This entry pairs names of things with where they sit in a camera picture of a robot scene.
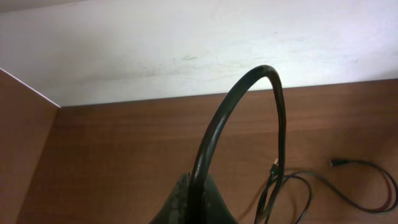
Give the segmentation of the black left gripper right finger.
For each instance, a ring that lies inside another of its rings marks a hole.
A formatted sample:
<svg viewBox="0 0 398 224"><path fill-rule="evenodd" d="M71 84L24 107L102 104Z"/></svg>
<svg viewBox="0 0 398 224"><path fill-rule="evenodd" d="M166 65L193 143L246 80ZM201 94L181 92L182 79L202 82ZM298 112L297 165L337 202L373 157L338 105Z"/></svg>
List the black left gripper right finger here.
<svg viewBox="0 0 398 224"><path fill-rule="evenodd" d="M206 177L203 190L203 222L207 224L237 224L210 175Z"/></svg>

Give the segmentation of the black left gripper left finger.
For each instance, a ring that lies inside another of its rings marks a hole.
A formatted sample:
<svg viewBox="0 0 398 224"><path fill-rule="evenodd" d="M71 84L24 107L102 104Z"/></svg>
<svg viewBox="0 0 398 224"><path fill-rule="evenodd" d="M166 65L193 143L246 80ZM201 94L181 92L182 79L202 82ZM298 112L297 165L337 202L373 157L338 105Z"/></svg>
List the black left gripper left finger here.
<svg viewBox="0 0 398 224"><path fill-rule="evenodd" d="M174 185L165 203L150 224L185 223L190 174L184 173Z"/></svg>

